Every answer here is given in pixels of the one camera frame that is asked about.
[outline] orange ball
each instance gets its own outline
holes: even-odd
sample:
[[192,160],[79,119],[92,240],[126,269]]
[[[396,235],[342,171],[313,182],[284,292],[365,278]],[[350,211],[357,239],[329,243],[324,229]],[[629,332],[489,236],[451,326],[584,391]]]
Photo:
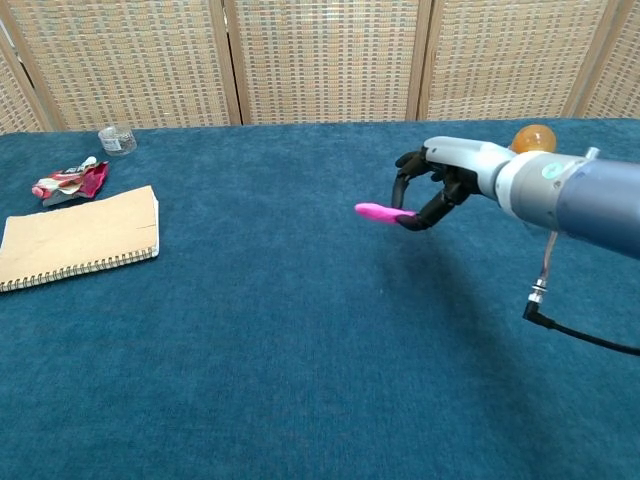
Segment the orange ball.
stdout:
[[556,149],[556,136],[545,125],[528,125],[516,133],[510,148],[516,153],[531,150],[553,152]]

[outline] black cable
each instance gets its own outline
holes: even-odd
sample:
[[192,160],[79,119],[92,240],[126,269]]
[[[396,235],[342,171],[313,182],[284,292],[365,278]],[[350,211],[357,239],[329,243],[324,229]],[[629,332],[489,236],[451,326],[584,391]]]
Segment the black cable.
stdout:
[[564,325],[560,325],[556,321],[541,314],[538,311],[538,304],[536,302],[530,301],[529,303],[527,303],[527,307],[525,308],[523,317],[526,320],[529,320],[530,322],[535,323],[536,325],[546,327],[550,330],[557,330],[560,333],[564,333],[565,335],[569,335],[579,340],[583,340],[585,342],[589,342],[594,345],[598,345],[600,347],[608,348],[610,350],[615,350],[620,353],[640,356],[640,348],[629,347],[627,345],[620,345],[619,343],[610,342],[608,340],[594,337],[592,335],[588,335],[583,332],[578,332],[577,330],[573,330],[571,328],[565,327]]

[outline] cable connector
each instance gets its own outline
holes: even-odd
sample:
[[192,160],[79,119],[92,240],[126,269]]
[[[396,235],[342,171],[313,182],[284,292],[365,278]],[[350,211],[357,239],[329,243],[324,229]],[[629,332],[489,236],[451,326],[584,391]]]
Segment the cable connector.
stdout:
[[541,304],[545,293],[547,293],[547,281],[540,277],[536,280],[536,283],[531,286],[531,293],[529,294],[528,300]]

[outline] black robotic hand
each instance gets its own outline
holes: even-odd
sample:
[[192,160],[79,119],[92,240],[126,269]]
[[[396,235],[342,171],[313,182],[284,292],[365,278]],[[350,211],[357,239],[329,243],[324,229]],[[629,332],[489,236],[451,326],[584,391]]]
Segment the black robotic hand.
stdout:
[[444,188],[418,213],[396,217],[397,223],[414,232],[433,227],[456,205],[463,203],[472,193],[479,192],[475,175],[472,172],[429,162],[427,154],[428,149],[423,147],[420,151],[405,153],[396,161],[396,167],[399,170],[391,195],[393,208],[402,208],[405,191],[412,179],[433,172],[432,181],[444,182]]

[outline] spiral notebook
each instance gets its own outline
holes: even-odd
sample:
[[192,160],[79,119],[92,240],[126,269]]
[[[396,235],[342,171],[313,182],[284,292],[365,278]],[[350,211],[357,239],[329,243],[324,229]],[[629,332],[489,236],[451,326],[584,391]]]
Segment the spiral notebook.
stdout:
[[145,186],[82,205],[7,218],[0,292],[156,257],[158,201]]

